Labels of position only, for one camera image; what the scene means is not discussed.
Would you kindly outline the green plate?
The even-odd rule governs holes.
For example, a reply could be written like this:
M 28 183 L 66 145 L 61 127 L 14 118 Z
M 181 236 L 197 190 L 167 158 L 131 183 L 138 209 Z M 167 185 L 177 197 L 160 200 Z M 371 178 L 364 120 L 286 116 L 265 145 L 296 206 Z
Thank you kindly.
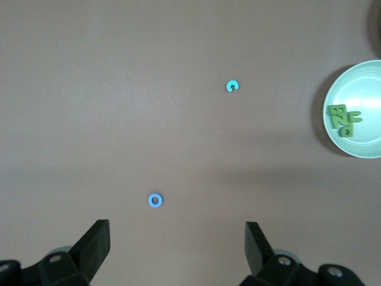
M 330 105 L 345 104 L 346 111 L 360 111 L 362 122 L 354 126 L 353 137 L 343 138 L 334 129 Z M 324 99 L 322 118 L 330 140 L 343 152 L 358 158 L 381 158 L 381 60 L 359 63 L 343 72 Z

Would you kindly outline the green foam letter B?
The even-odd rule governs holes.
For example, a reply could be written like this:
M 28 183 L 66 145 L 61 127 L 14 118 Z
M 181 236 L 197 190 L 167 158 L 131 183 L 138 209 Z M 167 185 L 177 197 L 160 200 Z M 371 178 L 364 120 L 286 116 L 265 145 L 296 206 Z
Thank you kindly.
M 330 105 L 328 109 L 329 109 L 329 114 L 331 117 L 333 116 L 345 117 L 347 114 L 345 104 Z

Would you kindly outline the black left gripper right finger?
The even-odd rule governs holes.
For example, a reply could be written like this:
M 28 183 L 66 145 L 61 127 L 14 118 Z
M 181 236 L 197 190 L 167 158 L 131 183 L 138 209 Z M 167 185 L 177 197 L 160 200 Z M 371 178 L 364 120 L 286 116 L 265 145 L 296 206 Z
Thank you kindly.
M 251 274 L 239 286 L 364 286 L 344 266 L 324 264 L 313 272 L 287 251 L 275 252 L 257 222 L 245 225 L 245 256 Z

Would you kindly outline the brown table cover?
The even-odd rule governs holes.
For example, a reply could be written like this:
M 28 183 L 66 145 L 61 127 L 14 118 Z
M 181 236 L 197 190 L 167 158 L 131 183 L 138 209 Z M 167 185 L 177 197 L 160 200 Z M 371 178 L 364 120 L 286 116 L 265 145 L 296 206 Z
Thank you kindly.
M 238 286 L 254 221 L 307 268 L 381 286 L 381 159 L 345 154 L 322 122 L 333 81 L 381 59 L 380 13 L 0 0 L 0 260 L 30 266 L 107 219 L 91 286 Z

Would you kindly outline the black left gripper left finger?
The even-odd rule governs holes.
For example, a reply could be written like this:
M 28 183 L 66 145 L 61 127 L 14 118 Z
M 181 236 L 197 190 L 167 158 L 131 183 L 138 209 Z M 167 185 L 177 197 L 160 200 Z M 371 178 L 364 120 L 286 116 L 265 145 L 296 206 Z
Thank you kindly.
M 97 220 L 69 250 L 49 253 L 28 268 L 0 260 L 0 286 L 90 286 L 110 248 L 110 222 Z

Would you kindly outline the green foam letter N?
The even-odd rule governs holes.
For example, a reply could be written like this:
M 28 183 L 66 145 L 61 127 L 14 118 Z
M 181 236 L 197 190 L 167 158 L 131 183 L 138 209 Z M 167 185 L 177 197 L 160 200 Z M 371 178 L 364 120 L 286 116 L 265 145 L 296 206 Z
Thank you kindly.
M 340 129 L 341 126 L 349 125 L 348 117 L 346 114 L 344 116 L 334 115 L 334 116 L 331 116 L 330 118 L 331 118 L 332 126 L 334 129 Z

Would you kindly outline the blue foam letter O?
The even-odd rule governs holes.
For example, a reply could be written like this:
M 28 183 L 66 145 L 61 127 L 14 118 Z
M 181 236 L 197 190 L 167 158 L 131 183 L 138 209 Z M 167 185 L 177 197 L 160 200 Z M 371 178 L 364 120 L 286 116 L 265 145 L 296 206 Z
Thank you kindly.
M 152 208 L 159 208 L 163 205 L 163 196 L 159 193 L 152 193 L 148 197 L 148 204 Z

